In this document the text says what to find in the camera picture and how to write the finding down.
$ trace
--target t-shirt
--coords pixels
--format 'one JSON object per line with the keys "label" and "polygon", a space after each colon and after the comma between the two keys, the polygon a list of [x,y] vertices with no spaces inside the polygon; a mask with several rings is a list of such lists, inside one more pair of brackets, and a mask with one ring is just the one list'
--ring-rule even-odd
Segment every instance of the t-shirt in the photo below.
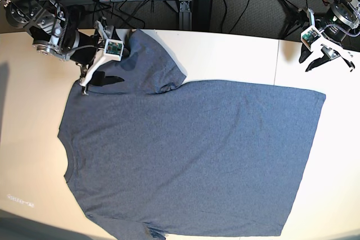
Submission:
{"label": "t-shirt", "polygon": [[137,30],[130,55],[101,67],[125,81],[74,83],[58,137],[86,217],[117,239],[279,236],[325,95],[195,81]]}

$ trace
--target shirt sleeve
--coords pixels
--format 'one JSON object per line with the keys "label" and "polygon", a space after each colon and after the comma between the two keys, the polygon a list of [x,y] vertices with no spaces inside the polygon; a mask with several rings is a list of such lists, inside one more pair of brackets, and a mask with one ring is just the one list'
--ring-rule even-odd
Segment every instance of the shirt sleeve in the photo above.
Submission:
{"label": "shirt sleeve", "polygon": [[95,214],[86,216],[89,220],[102,227],[117,240],[165,240],[164,235],[147,227],[144,223],[116,218],[105,218]]}

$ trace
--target circuit board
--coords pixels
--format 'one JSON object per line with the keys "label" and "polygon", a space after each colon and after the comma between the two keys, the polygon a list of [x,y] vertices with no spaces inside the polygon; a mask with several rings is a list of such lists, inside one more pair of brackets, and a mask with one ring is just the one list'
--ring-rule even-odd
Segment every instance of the circuit board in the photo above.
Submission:
{"label": "circuit board", "polygon": [[111,55],[121,56],[122,49],[123,49],[123,45],[121,43],[109,42],[107,45],[106,53],[109,53]]}
{"label": "circuit board", "polygon": [[315,41],[320,38],[320,35],[315,30],[309,30],[305,34],[303,34],[303,40],[311,46]]}

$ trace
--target gray carpet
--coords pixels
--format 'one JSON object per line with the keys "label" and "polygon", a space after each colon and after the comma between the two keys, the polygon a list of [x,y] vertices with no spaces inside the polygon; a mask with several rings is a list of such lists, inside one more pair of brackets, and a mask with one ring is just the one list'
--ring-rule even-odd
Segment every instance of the gray carpet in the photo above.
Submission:
{"label": "gray carpet", "polygon": [[[228,4],[228,15],[224,24],[224,32],[230,31],[238,19],[241,12],[244,10],[248,0],[226,0]],[[305,0],[289,0],[298,7],[305,7]],[[326,12],[325,7],[321,0],[308,0],[309,6],[313,8],[315,12]],[[123,10],[127,13],[131,13],[137,4],[126,3],[123,6]],[[177,14],[173,12],[165,3],[154,2],[154,12],[151,12],[151,3],[145,5],[138,13],[137,17],[146,22],[147,29],[177,29]],[[214,0],[213,14],[211,18],[210,31],[219,33],[220,24],[224,14],[224,4],[222,0]],[[109,24],[114,24],[116,27],[122,25],[122,21],[117,17],[112,17],[105,13],[108,18]],[[142,23],[137,20],[130,22],[137,28],[142,27]],[[282,6],[277,0],[251,0],[248,9],[244,13],[242,19],[235,27],[232,34],[249,35],[256,37],[274,38],[277,39],[285,23],[285,13]],[[4,18],[3,11],[0,12],[0,33],[14,31],[10,28]],[[91,28],[92,16],[87,18],[81,23],[80,28]],[[287,40],[299,41],[301,30],[296,31]],[[350,39],[345,40],[345,44],[349,44]],[[352,49],[359,48],[360,51],[360,39],[351,39]]]}

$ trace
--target table surface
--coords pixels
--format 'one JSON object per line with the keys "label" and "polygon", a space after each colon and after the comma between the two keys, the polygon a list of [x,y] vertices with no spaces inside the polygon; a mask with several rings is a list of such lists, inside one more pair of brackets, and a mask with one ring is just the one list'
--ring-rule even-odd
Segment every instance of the table surface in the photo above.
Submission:
{"label": "table surface", "polygon": [[[175,59],[187,74],[185,82],[233,80],[327,95],[281,236],[241,239],[360,235],[360,68],[350,73],[345,62],[337,59],[305,73],[311,60],[298,63],[300,43],[225,34],[145,32]],[[67,159],[57,132],[79,68],[73,62],[37,54],[31,44],[26,33],[0,35],[0,209],[93,239],[112,239],[85,218],[63,177]],[[360,54],[355,53],[354,63],[360,63]],[[9,200],[9,194],[34,207]],[[170,235],[167,239],[214,238]]]}

